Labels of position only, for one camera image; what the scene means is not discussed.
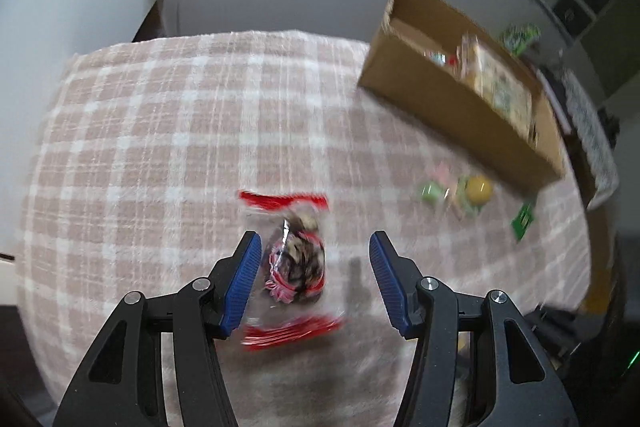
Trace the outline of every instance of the blue gripper pad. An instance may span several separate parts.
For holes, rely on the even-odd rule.
[[[369,259],[391,325],[407,340],[417,338],[425,318],[416,289],[420,270],[414,261],[398,255],[385,232],[371,235]]]
[[[260,236],[244,232],[233,256],[218,261],[211,271],[216,293],[224,295],[220,330],[226,336],[240,325],[261,256]]]

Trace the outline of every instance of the yellow ball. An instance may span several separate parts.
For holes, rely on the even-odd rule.
[[[485,176],[471,176],[466,182],[465,196],[473,206],[482,206],[494,195],[494,186]]]

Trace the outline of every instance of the checkered fabric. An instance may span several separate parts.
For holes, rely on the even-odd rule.
[[[348,319],[264,351],[244,351],[238,336],[219,343],[241,426],[393,423],[415,343],[386,316],[367,252],[374,230],[455,291],[498,287],[523,312],[580,303],[590,249],[572,175],[540,194],[520,244],[510,221],[522,201],[499,183],[478,218],[438,217],[417,185],[440,162],[482,168],[356,89],[366,53],[362,42],[247,32],[72,59],[44,118],[16,252],[20,311],[56,400],[125,293],[175,292],[233,252],[245,227],[240,188],[327,194],[324,291]],[[179,426],[167,336],[166,407]]]

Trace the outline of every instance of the gray floor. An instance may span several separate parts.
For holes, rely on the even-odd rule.
[[[0,325],[0,373],[39,422],[50,427],[56,404],[40,377],[15,306],[0,306]]]

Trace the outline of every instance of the cardboard box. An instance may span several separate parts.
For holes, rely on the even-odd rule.
[[[465,33],[477,35],[531,92],[535,147],[473,89],[425,56],[425,50],[455,54]],[[542,85],[507,49],[443,0],[389,0],[358,85],[414,114],[522,194],[534,194],[564,175],[562,141]]]

